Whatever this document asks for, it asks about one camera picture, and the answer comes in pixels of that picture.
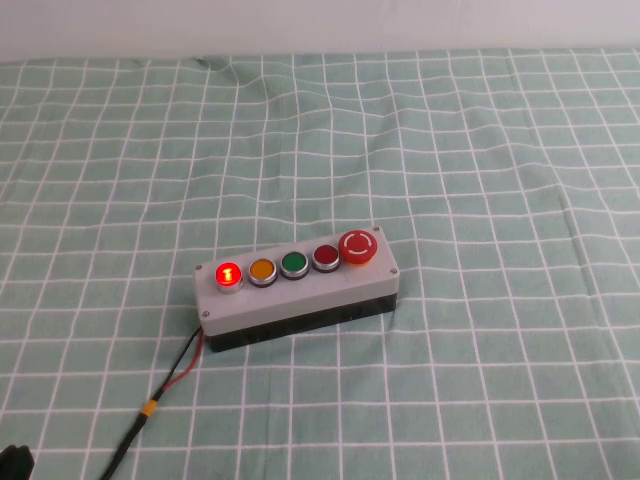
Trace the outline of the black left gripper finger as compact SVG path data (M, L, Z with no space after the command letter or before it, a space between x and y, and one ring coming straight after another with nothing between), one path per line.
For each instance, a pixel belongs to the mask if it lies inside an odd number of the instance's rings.
M29 480L33 456L28 446L7 446L0 454L0 480Z

